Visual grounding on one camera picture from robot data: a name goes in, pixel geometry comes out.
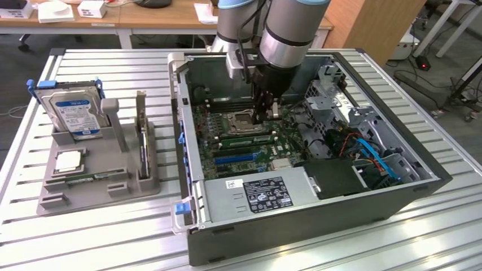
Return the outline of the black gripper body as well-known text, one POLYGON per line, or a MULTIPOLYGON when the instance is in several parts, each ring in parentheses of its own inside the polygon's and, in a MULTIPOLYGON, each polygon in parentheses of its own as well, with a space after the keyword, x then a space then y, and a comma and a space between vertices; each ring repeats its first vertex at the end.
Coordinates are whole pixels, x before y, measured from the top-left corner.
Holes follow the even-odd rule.
POLYGON ((299 66, 279 68, 271 64, 257 66, 253 76, 254 99, 259 99, 262 93, 270 93, 275 99, 287 92, 299 66))

